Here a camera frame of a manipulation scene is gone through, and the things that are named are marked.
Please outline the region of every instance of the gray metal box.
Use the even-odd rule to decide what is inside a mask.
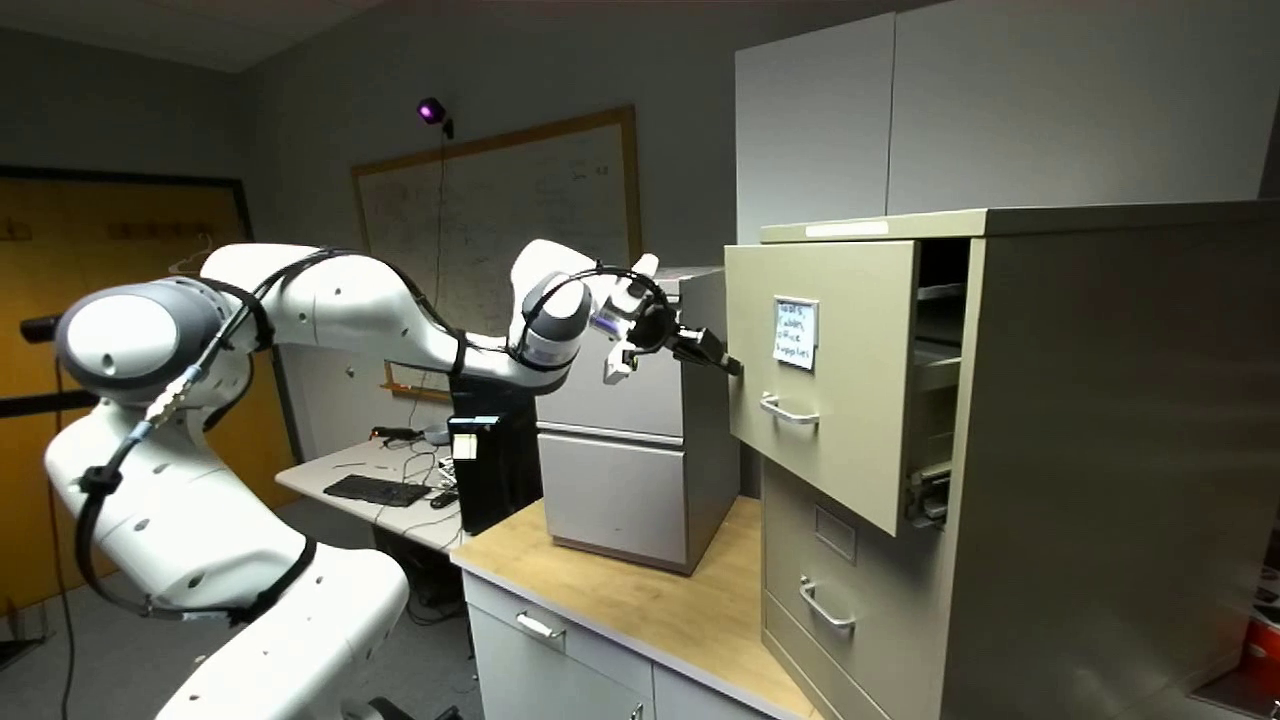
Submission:
[[[658,283],[683,325],[725,337],[714,269],[658,273]],[[535,401],[551,541],[692,572],[740,493],[727,380],[665,353],[622,385],[603,385],[603,353],[603,337],[585,337],[562,389]]]

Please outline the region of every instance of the beige filing cabinet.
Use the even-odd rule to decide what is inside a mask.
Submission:
[[[1020,207],[727,249],[765,645],[832,717],[1237,717],[1280,502],[1280,207]]]

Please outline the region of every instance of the whiteboard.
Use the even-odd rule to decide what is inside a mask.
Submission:
[[[356,163],[353,180],[365,249],[406,273],[450,327],[509,327],[509,269],[533,235],[603,264],[639,258],[632,109]]]

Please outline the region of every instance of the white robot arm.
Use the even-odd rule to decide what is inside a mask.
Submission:
[[[687,346],[653,273],[653,258],[606,273],[533,239],[512,264],[509,337],[455,331],[396,269],[302,245],[228,245],[197,280],[70,304],[56,353],[99,403],[46,445],[44,467],[78,519],[78,563],[99,545],[140,590],[140,613],[243,623],[159,717],[295,717],[406,596],[396,559],[292,531],[209,452],[202,434],[248,389],[256,347],[342,347],[551,391],[589,325],[617,331],[606,376],[628,376],[639,353],[702,347]]]

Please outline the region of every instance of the drawer handle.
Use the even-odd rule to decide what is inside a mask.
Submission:
[[[798,599],[820,615],[840,639],[852,639],[857,615],[837,615],[816,599],[816,579],[798,575]]]
[[[770,391],[759,396],[759,408],[765,408],[767,417],[774,417],[774,421],[788,421],[788,423],[805,423],[805,427],[816,427],[816,423],[820,423],[820,412],[790,412],[790,408],[785,408],[785,401],[770,396]]]
[[[535,622],[529,613],[520,613],[516,623],[535,639],[562,639],[562,629],[551,629],[551,623],[543,623],[543,622]]]

